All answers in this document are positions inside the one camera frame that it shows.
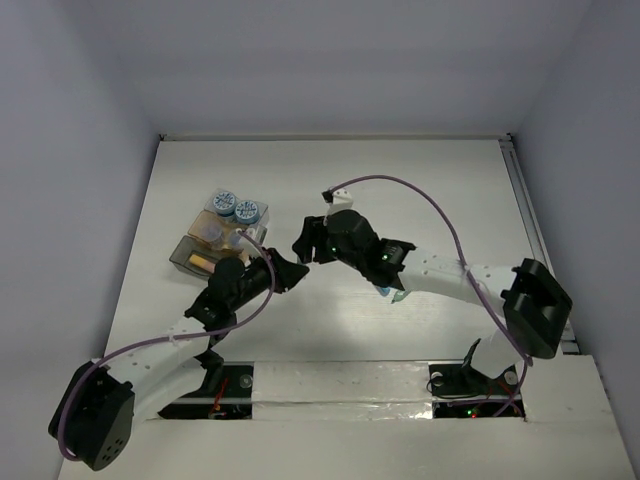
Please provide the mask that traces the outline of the purple clip jar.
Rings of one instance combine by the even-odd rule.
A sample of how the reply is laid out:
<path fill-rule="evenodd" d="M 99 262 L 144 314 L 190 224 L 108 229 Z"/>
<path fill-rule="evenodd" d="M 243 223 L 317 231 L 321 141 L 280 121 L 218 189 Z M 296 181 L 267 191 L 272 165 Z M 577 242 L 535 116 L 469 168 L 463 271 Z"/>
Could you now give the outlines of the purple clip jar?
<path fill-rule="evenodd" d="M 218 223 L 207 223 L 202 226 L 198 238 L 212 248 L 217 248 L 223 243 L 224 232 Z"/>

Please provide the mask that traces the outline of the blue splash label jar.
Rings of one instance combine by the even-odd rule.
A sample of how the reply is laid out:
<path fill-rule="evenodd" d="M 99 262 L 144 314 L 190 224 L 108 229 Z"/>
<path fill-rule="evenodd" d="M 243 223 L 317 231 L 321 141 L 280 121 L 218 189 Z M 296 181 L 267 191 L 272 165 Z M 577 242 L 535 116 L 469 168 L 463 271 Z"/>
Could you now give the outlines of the blue splash label jar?
<path fill-rule="evenodd" d="M 230 217 L 235 214 L 238 198 L 228 190 L 217 190 L 209 199 L 207 209 L 221 217 Z"/>

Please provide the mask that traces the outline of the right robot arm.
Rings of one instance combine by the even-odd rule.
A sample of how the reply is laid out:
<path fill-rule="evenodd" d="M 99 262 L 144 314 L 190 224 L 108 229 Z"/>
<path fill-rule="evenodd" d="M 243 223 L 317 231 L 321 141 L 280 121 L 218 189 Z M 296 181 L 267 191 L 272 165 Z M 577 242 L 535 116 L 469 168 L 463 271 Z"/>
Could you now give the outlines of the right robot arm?
<path fill-rule="evenodd" d="M 495 332 L 477 340 L 460 368 L 462 384 L 482 392 L 519 361 L 556 356 L 573 302 L 541 262 L 469 265 L 414 244 L 380 237 L 354 210 L 307 217 L 292 249 L 304 264 L 339 261 L 379 288 L 426 292 L 484 307 Z"/>

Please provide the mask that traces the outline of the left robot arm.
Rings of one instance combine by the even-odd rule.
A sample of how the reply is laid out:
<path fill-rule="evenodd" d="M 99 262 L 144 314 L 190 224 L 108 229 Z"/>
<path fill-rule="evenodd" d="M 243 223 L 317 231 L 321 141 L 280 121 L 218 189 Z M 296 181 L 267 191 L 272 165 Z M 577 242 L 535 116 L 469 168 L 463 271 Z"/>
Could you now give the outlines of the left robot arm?
<path fill-rule="evenodd" d="M 102 470 L 122 453 L 135 424 L 193 390 L 215 392 L 221 370 L 211 348 L 242 326 L 237 311 L 258 296 L 269 301 L 291 290 L 308 272 L 274 248 L 248 264 L 219 260 L 204 290 L 165 334 L 76 369 L 48 427 L 59 452 Z"/>

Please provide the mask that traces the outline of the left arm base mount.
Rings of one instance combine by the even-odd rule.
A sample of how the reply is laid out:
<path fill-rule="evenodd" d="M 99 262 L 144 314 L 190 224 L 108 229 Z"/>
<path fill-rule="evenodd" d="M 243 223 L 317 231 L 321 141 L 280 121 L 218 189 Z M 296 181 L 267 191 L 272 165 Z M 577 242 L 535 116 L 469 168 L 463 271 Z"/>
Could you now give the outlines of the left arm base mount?
<path fill-rule="evenodd" d="M 225 364 L 207 373 L 202 386 L 158 412 L 164 420 L 250 420 L 252 364 Z"/>

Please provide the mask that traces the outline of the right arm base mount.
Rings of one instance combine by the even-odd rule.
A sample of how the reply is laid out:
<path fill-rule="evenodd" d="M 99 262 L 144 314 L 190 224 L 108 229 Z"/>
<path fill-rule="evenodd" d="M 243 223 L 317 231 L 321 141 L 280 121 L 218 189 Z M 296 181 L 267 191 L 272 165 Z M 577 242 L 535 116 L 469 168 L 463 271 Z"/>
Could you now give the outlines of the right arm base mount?
<path fill-rule="evenodd" d="M 433 398 L 433 415 L 438 418 L 524 419 L 525 409 L 520 394 L 521 376 L 514 365 L 492 379 L 471 368 L 480 339 L 469 348 L 458 363 L 429 365 L 426 390 Z"/>

